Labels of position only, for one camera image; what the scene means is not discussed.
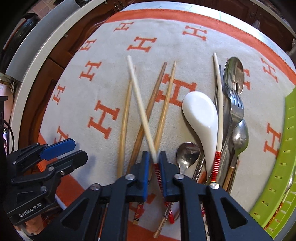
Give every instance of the cabinet door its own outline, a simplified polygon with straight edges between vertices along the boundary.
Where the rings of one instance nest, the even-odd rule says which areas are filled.
[[[293,35],[275,17],[259,8],[255,20],[260,21],[260,31],[271,38],[284,51],[292,49]]]
[[[61,38],[49,57],[61,67],[66,68],[71,58],[88,37],[116,12],[114,1],[111,0],[94,8]]]
[[[248,24],[254,22],[258,10],[258,6],[249,0],[213,0],[212,8],[234,16]]]
[[[38,141],[43,116],[64,69],[46,59],[30,90],[20,126],[19,148]]]

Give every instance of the green basket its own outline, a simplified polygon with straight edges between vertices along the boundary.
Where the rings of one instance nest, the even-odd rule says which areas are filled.
[[[279,155],[264,190],[250,215],[264,228],[280,205],[296,162],[296,88],[285,98],[285,121]],[[275,238],[296,207],[293,182],[279,213],[266,231]]]

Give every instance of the white chopstick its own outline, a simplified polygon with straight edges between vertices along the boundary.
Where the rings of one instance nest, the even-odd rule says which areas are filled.
[[[214,57],[214,65],[215,65],[215,72],[217,76],[217,86],[218,86],[218,138],[217,138],[217,151],[222,151],[222,140],[223,140],[223,123],[224,123],[224,113],[223,113],[223,92],[222,92],[222,82],[221,76],[219,71],[219,64],[217,59],[217,54],[213,54]]]
[[[140,92],[140,88],[139,88],[139,84],[138,84],[138,79],[137,76],[135,74],[135,70],[134,70],[134,65],[133,65],[133,61],[130,55],[127,56],[127,60],[128,60],[128,68],[129,68],[129,72],[131,75],[131,79],[133,81],[133,90],[136,96],[136,100],[137,100],[137,105],[138,105],[138,109],[140,112],[140,117],[141,117],[141,121],[142,121],[142,125],[143,125],[143,129],[145,132],[145,136],[146,136],[146,140],[148,143],[148,147],[149,147],[149,151],[150,151],[150,155],[151,158],[153,160],[153,163],[157,163],[157,154],[156,154],[156,150],[155,150],[155,146],[153,143],[153,139],[151,136],[151,132],[149,129],[149,124],[148,124],[148,120],[147,120],[147,116],[145,113],[145,109],[144,109],[144,104],[143,104],[143,100],[141,97],[141,92]]]

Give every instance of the chopstick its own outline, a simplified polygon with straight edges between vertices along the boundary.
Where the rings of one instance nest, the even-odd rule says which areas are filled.
[[[218,86],[218,138],[217,138],[217,148],[215,154],[215,160],[213,165],[213,172],[211,177],[211,182],[215,182],[217,179],[217,174],[219,171],[220,159],[221,159],[221,151],[222,151],[222,140],[223,140],[223,123],[224,123],[224,116],[223,116],[223,92],[222,92],[222,82],[221,76],[219,71],[219,64],[217,59],[217,54],[213,53],[214,57],[214,67],[215,67],[215,74],[217,77],[217,86]]]
[[[133,82],[133,90],[136,96],[136,101],[137,101],[137,106],[140,112],[140,117],[141,117],[141,121],[142,121],[142,125],[143,125],[143,129],[145,132],[145,136],[146,136],[146,140],[148,143],[148,147],[149,147],[149,151],[150,151],[150,155],[151,158],[153,160],[153,163],[158,165],[157,163],[157,154],[156,154],[156,150],[155,150],[155,146],[153,143],[153,139],[151,136],[151,132],[149,129],[149,124],[148,124],[148,120],[147,120],[147,116],[145,113],[145,109],[144,109],[144,104],[143,104],[143,100],[141,97],[141,92],[140,92],[140,88],[139,88],[139,84],[138,84],[138,79],[137,76],[135,74],[135,70],[133,67],[133,61],[130,55],[127,56],[127,60],[128,60],[128,67],[129,67],[129,72],[131,75],[131,79]]]
[[[152,94],[151,94],[149,103],[147,105],[146,115],[147,115],[148,120],[150,118],[150,115],[151,115],[151,112],[152,112],[152,109],[153,109],[153,105],[155,103],[155,99],[156,99],[156,96],[158,94],[159,86],[160,86],[160,83],[161,83],[161,81],[163,79],[163,75],[164,75],[166,66],[167,66],[167,62],[164,62],[163,67],[161,68],[161,71],[159,73],[158,79],[156,81],[156,84],[154,86],[154,89],[152,91]],[[133,147],[133,152],[131,154],[131,158],[130,158],[130,162],[129,162],[130,168],[136,162],[136,158],[138,156],[138,153],[139,153],[140,148],[141,148],[141,145],[142,145],[143,137],[144,137],[144,130],[143,130],[143,126],[141,125],[141,127],[139,129],[139,132],[138,132],[137,139],[135,141],[135,145]],[[141,211],[143,209],[143,206],[144,206],[144,203],[143,202],[138,203],[138,206],[137,206],[137,209],[135,211],[134,218],[133,218],[133,224],[138,224],[139,219],[140,219],[140,215],[141,215]]]
[[[125,106],[124,106],[120,139],[119,139],[117,179],[122,177],[122,175],[123,175],[124,153],[125,153],[125,147],[126,147],[126,131],[127,131],[127,125],[128,125],[128,113],[129,113],[129,107],[131,104],[132,89],[133,89],[133,83],[132,83],[132,80],[130,79],[130,81],[128,83],[128,90],[126,93],[126,102],[125,102]]]
[[[161,116],[160,116],[160,120],[159,120],[159,123],[158,123],[156,137],[155,137],[155,140],[154,140],[155,148],[157,150],[160,147],[160,141],[161,141],[161,137],[162,137],[162,134],[163,134],[165,119],[166,119],[166,115],[167,115],[167,112],[168,112],[168,106],[169,106],[169,103],[170,103],[170,95],[171,95],[171,92],[172,92],[174,78],[175,78],[176,64],[177,64],[177,62],[174,61],[172,72],[171,72],[171,75],[170,75],[170,82],[169,82],[166,97],[165,97],[165,102],[163,104],[163,109],[161,111]],[[156,174],[157,181],[158,181],[158,184],[160,186],[160,190],[161,190],[161,194],[162,194],[163,190],[162,190],[159,166],[154,165],[154,169],[155,169],[155,174]],[[151,168],[150,168],[149,180],[151,179],[151,176],[152,176],[152,171],[151,171]],[[165,206],[167,207],[167,210],[166,210],[166,212],[165,212],[165,214],[163,216],[163,219],[162,219],[159,227],[157,228],[156,232],[154,233],[153,237],[158,237],[159,236],[159,234],[161,232],[161,229],[162,229],[165,221],[167,220],[167,218],[169,218],[170,223],[175,222],[174,217],[173,217],[173,213],[172,213],[172,210],[171,210],[172,205],[173,205],[172,203],[165,202]]]
[[[163,79],[163,75],[164,75],[166,66],[167,66],[167,62],[164,62],[163,67],[161,68],[161,71],[159,73],[158,79],[156,81],[156,84],[154,86],[154,89],[152,91],[149,103],[147,105],[146,116],[147,116],[148,120],[150,119],[150,115],[152,113],[152,109],[153,109],[153,106],[155,103],[156,96],[158,94],[159,86],[160,86],[161,81]],[[140,148],[142,145],[143,137],[144,137],[144,129],[143,129],[143,125],[141,125],[138,135],[137,135],[137,138],[136,138],[136,141],[135,141],[135,145],[133,147],[133,151],[131,154],[130,161],[128,163],[128,168],[127,168],[126,173],[129,173],[131,170],[131,167],[136,163],[136,159],[137,159],[137,156],[139,154],[139,151],[140,151]]]
[[[170,102],[170,96],[171,96],[171,92],[172,92],[172,88],[173,88],[175,71],[176,71],[176,61],[173,64],[172,72],[171,72],[171,75],[170,75],[170,81],[169,81],[169,85],[168,85],[167,93],[166,93],[166,97],[165,97],[165,102],[163,104],[163,109],[161,111],[160,120],[159,120],[157,131],[156,131],[156,136],[155,136],[155,139],[154,139],[154,146],[155,146],[156,151],[158,151],[158,149],[160,147],[160,141],[161,141],[161,137],[163,135],[165,119],[166,119],[166,115],[167,115],[167,112],[168,112],[168,105],[169,105],[169,102]],[[154,166],[151,164],[150,169],[149,169],[149,177],[148,177],[149,181],[151,180],[151,177],[152,177],[153,167]],[[159,183],[160,190],[162,192],[160,173],[159,173],[159,178],[157,178],[157,181]],[[139,213],[142,210],[143,206],[144,206],[144,203],[139,203],[138,204],[137,211],[135,213],[135,217],[134,217],[134,220],[133,220],[134,224],[138,223],[138,221],[139,221]],[[172,214],[171,211],[169,213],[169,219],[170,219],[171,223],[175,222],[174,219],[173,219],[173,214]]]

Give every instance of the spoon handle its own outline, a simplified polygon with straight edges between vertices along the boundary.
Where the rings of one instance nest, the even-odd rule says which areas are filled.
[[[227,172],[227,176],[226,176],[226,179],[225,179],[224,184],[223,184],[223,189],[225,191],[227,191],[227,188],[228,188],[228,185],[229,185],[229,182],[230,182],[230,178],[231,178],[232,173],[233,173],[233,169],[234,169],[234,167],[230,166],[229,170]]]
[[[233,166],[234,168],[234,173],[230,179],[230,182],[229,182],[229,185],[228,185],[228,189],[227,189],[227,192],[230,194],[231,193],[231,190],[232,190],[232,186],[233,186],[233,183],[234,183],[234,179],[235,179],[235,175],[237,173],[237,163],[238,163],[238,159],[239,159],[239,155],[234,155],[232,161],[231,161],[231,166]]]

